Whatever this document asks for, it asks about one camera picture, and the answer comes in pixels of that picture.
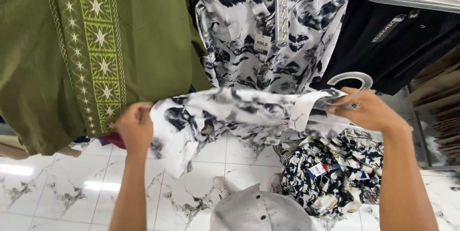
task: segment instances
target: olive green shirt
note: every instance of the olive green shirt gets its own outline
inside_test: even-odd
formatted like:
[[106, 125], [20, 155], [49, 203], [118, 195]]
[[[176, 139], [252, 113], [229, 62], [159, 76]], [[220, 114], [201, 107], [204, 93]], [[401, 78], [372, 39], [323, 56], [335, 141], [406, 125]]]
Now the olive green shirt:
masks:
[[139, 101], [209, 88], [187, 0], [0, 0], [0, 115], [30, 154], [114, 130]]

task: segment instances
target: marble floor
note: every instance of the marble floor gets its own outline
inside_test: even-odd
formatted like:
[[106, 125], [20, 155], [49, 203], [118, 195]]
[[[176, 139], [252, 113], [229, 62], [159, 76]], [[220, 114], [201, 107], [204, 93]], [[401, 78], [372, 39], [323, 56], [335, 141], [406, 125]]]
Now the marble floor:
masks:
[[[404, 93], [382, 97], [406, 119]], [[97, 141], [82, 155], [0, 158], [0, 231], [106, 231], [120, 189], [126, 151]], [[206, 231], [219, 200], [213, 176], [224, 176], [232, 190], [261, 183], [280, 172], [273, 149], [257, 158], [233, 136], [206, 146], [194, 170], [173, 180], [147, 159], [145, 188], [148, 229]], [[441, 231], [460, 231], [460, 179], [457, 173], [421, 171]], [[378, 206], [363, 206], [339, 221], [315, 219], [319, 231], [378, 231]]]

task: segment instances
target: person's left hand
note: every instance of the person's left hand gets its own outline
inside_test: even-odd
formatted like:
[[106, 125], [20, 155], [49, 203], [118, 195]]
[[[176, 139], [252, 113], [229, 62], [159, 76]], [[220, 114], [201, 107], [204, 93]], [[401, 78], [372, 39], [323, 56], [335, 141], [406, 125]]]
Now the person's left hand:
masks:
[[153, 138], [153, 122], [149, 112], [152, 103], [135, 103], [126, 109], [115, 123], [129, 157], [147, 156]]

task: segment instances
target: hand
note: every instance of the hand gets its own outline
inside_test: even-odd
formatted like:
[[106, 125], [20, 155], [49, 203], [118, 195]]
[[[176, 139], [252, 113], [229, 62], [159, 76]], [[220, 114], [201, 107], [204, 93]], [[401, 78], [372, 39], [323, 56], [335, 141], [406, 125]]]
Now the hand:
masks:
[[115, 123], [128, 156], [145, 158], [153, 138], [153, 122], [149, 112], [152, 103], [135, 103], [126, 109]]
[[336, 103], [352, 102], [357, 104], [357, 107], [355, 110], [347, 110], [343, 107], [330, 107], [328, 109], [330, 113], [347, 118], [367, 130], [380, 131], [382, 133], [393, 130], [412, 131], [412, 127], [374, 93], [361, 91], [356, 96], [353, 94], [358, 92], [358, 89], [350, 87], [343, 87], [341, 91], [351, 95], [338, 99]]

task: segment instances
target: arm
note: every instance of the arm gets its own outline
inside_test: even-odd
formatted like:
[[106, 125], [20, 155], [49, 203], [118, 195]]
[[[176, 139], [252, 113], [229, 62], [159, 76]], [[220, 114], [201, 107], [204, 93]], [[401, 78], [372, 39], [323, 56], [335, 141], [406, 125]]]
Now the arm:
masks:
[[116, 123], [127, 156], [109, 231], [147, 230], [144, 174], [147, 149], [153, 137], [150, 108], [149, 103], [133, 104]]
[[[342, 91], [354, 94], [357, 89], [344, 87]], [[358, 104], [356, 110], [337, 107], [329, 111], [383, 135], [380, 229], [437, 231], [433, 208], [415, 159], [411, 126], [371, 92], [363, 92], [358, 98], [345, 96], [338, 103], [349, 101]]]

